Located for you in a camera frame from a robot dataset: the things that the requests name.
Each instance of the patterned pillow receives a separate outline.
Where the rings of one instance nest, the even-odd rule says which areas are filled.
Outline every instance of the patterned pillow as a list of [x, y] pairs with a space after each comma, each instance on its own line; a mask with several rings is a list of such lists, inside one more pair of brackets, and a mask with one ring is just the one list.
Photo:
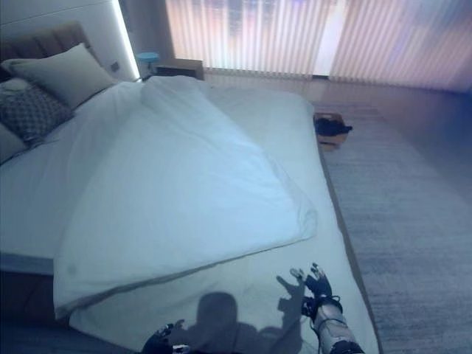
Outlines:
[[0, 164], [26, 150], [27, 146], [0, 123]]
[[30, 84], [16, 90], [2, 86], [0, 110], [0, 122], [28, 145], [40, 142], [74, 115], [64, 104]]

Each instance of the blue stool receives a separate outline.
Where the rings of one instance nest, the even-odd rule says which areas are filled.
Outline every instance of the blue stool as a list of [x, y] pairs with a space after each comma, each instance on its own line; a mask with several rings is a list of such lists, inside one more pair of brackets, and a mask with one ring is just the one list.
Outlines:
[[153, 63], [159, 61], [159, 54], [155, 52], [139, 53], [136, 58], [141, 63], [147, 63], [147, 70], [149, 71], [149, 76], [153, 75], [152, 65]]

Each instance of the gray pillow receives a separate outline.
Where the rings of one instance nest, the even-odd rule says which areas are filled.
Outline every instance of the gray pillow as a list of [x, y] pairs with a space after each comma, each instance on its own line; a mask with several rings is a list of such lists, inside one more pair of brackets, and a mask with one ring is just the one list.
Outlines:
[[29, 146], [73, 115], [63, 103], [24, 80], [15, 78], [0, 86], [0, 122]]
[[114, 84], [83, 44], [48, 58], [6, 60], [2, 66], [43, 87], [72, 109]]
[[0, 123], [0, 164], [26, 149], [21, 139]]

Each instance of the nightstand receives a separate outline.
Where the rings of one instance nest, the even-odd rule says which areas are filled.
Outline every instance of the nightstand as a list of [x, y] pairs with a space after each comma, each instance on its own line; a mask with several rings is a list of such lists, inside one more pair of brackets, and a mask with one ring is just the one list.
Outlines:
[[204, 80], [204, 66], [201, 60], [172, 59], [163, 60], [156, 65], [158, 76], [184, 75]]

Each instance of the rug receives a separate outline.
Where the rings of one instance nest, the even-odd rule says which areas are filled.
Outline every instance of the rug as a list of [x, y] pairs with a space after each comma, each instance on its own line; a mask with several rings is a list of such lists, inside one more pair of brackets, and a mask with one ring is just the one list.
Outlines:
[[472, 353], [472, 209], [371, 105], [324, 153], [385, 353]]

